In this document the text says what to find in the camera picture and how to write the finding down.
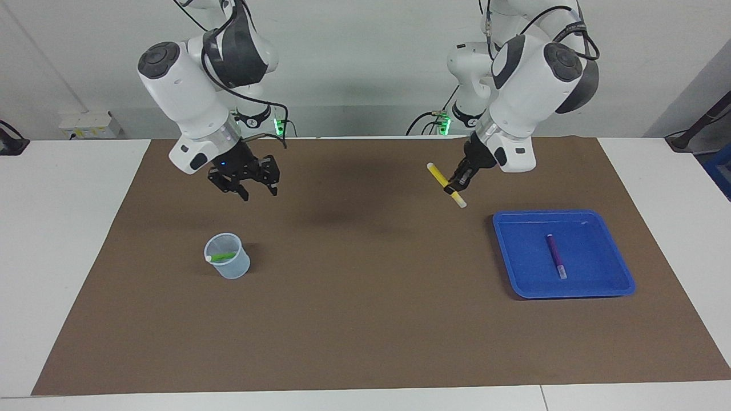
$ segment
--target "green light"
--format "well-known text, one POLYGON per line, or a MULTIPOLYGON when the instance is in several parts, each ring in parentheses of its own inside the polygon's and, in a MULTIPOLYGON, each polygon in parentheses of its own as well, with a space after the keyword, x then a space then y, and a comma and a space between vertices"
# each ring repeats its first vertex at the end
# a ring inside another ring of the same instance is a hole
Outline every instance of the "green light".
POLYGON ((277 135, 284 134, 284 122, 274 119, 274 131, 277 135))
POLYGON ((449 117, 444 118, 442 122, 439 124, 439 134, 441 135, 448 135, 450 133, 450 125, 452 124, 452 119, 449 117))

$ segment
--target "white robotic arm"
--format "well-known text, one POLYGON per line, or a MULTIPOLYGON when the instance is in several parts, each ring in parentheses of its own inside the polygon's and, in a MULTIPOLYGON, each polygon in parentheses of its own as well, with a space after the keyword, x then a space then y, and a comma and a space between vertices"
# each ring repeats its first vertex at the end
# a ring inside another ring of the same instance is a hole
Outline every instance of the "white robotic arm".
POLYGON ((535 168, 531 135, 537 125, 553 113, 586 104, 599 84, 598 56, 588 54, 591 38, 575 0, 488 4, 483 15, 487 42, 458 45, 447 63, 459 82, 452 123, 474 128, 465 144, 466 157, 445 188, 449 193, 465 189, 480 168, 499 165, 508 173, 535 168), (516 36, 528 20, 543 33, 524 29, 516 36), (486 76, 499 93, 487 110, 490 89, 480 82, 486 76))
MULTIPOLYGON (((216 88, 230 91, 257 85, 276 69, 279 58, 257 33, 244 0, 216 1, 227 17, 221 28, 185 42, 152 46, 140 57, 137 71, 157 105, 180 128, 180 139, 169 155, 176 167, 192 174, 213 162, 208 177, 221 191, 237 192, 247 200, 248 192, 239 181, 250 178, 276 195, 279 169, 274 158, 253 155, 241 139, 236 121, 242 115, 229 111, 216 88)), ((210 3, 180 1, 184 7, 204 8, 210 3)), ((271 107, 266 105, 262 114, 268 117, 270 113, 271 107)))

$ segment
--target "green marker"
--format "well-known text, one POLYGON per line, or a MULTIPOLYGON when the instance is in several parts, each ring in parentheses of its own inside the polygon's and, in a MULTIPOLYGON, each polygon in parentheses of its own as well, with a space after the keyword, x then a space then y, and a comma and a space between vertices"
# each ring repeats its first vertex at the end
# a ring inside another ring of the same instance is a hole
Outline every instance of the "green marker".
POLYGON ((235 252, 227 252, 224 254, 206 255, 205 259, 209 263, 220 263, 221 261, 231 260, 233 257, 236 257, 235 252))

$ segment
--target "white electrical box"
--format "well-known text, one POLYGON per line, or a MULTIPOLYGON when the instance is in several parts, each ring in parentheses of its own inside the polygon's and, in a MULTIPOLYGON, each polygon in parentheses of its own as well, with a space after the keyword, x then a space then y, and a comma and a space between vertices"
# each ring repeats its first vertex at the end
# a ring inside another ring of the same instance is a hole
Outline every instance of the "white electrical box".
POLYGON ((58 128, 69 140, 121 138, 124 135, 110 112, 62 115, 58 128))

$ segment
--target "purple marker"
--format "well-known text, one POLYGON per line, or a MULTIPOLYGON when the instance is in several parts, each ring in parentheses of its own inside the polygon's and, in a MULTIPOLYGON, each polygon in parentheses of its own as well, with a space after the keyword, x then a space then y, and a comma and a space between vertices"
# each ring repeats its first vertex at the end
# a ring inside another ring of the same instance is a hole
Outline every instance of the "purple marker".
POLYGON ((548 248, 550 249, 551 257, 553 257, 553 262, 556 264, 558 275, 561 279, 566 279, 567 275, 564 261, 561 259, 561 255, 558 254, 558 247, 556 246, 556 240, 553 238, 553 234, 547 235, 546 241, 548 241, 548 248))

